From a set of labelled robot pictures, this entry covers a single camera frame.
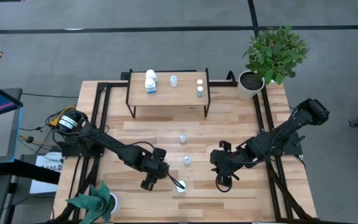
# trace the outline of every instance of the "green plant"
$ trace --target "green plant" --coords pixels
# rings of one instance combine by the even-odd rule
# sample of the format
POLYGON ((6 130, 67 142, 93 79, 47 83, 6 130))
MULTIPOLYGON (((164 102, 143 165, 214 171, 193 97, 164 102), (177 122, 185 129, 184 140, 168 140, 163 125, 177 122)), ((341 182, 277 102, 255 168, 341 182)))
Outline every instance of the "green plant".
POLYGON ((104 182, 102 182, 98 190, 91 185, 91 195, 79 194, 79 196, 66 201, 78 208, 87 209, 88 213, 80 224, 92 223, 100 216, 102 216, 106 223, 109 222, 111 218, 111 210, 115 206, 115 203, 110 200, 110 190, 104 182))
POLYGON ((285 29, 262 30, 257 38, 250 37, 252 45, 242 57, 249 55, 246 67, 265 78, 266 85, 272 80, 281 84, 286 76, 295 77, 292 69, 302 63, 309 52, 306 42, 290 32, 291 26, 286 26, 285 29))

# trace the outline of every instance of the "bottle cap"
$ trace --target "bottle cap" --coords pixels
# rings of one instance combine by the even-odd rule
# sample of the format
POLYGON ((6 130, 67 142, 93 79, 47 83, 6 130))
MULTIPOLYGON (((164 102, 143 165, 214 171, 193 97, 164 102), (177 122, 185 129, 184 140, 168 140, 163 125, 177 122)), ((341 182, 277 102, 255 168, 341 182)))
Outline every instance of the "bottle cap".
POLYGON ((152 86, 152 85, 154 85, 154 80, 152 78, 146 78, 145 84, 147 86, 152 86))
POLYGON ((155 72, 151 69, 147 70, 146 78, 153 78, 155 76, 155 72))

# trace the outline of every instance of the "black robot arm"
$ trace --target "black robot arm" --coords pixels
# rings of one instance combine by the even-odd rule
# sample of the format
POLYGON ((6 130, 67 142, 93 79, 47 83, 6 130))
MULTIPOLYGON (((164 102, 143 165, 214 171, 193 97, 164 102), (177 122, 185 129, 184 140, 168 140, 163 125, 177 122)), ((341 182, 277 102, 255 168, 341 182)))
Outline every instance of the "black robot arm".
POLYGON ((163 161, 166 150, 154 147, 147 142, 123 144, 89 123, 88 117, 80 111, 73 110, 63 115, 58 123, 57 132, 66 137, 65 142, 58 142, 63 151, 66 147, 77 146, 89 151, 100 147, 106 148, 116 153, 125 165, 140 172, 146 172, 147 177, 141 183, 141 187, 145 190, 151 191, 157 180, 169 175, 169 165, 163 161), (138 143, 149 144, 153 147, 153 152, 138 146, 138 143))
POLYGON ((219 184, 231 187, 231 177, 239 180, 234 174, 235 171, 242 166, 251 168, 265 161, 270 157, 272 150, 282 149, 289 136, 296 130, 307 124, 321 125, 327 121, 328 114, 328 110, 318 100, 307 99, 293 110, 286 122, 271 132, 259 133, 256 137, 246 140, 236 147, 235 152, 231 152, 231 145, 228 142, 221 141, 220 146, 224 149, 215 149, 210 156, 210 162, 216 166, 213 171, 218 174, 217 186, 219 184))

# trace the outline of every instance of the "clear container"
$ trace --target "clear container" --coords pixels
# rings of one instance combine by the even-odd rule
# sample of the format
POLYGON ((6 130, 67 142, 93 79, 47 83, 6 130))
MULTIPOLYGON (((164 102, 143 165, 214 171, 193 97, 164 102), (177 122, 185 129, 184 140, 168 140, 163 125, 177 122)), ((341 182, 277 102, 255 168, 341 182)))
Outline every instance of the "clear container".
POLYGON ((176 87, 178 85, 178 77, 176 75, 171 75, 171 86, 176 87))
POLYGON ((197 96, 198 97, 202 97, 203 96, 203 87, 202 86, 199 86, 197 87, 197 96))

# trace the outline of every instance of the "gray carpet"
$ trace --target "gray carpet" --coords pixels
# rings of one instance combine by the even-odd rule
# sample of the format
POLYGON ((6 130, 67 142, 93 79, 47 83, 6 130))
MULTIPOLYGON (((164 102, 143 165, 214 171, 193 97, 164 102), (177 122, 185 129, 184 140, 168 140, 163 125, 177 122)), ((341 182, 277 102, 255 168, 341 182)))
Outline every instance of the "gray carpet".
MULTIPOLYGON (((254 0, 260 26, 358 25, 358 1, 254 0)), ((26 0, 0 3, 0 29, 66 29, 157 26, 249 26, 240 0, 26 0)), ((305 127, 306 171, 318 216, 358 223, 358 30, 298 31, 308 59, 285 80, 291 106, 317 98, 331 112, 321 127, 305 127)), ((208 67, 211 78, 244 70, 241 59, 252 31, 102 34, 0 34, 0 88, 75 96, 83 80, 114 80, 121 71, 208 67)), ((47 115, 75 99, 23 96, 22 126, 43 125, 47 115)), ((43 139, 47 132, 31 133, 43 139)), ((18 154, 32 151, 18 147, 18 154)), ((47 205, 23 206, 14 223, 48 217, 47 205)))

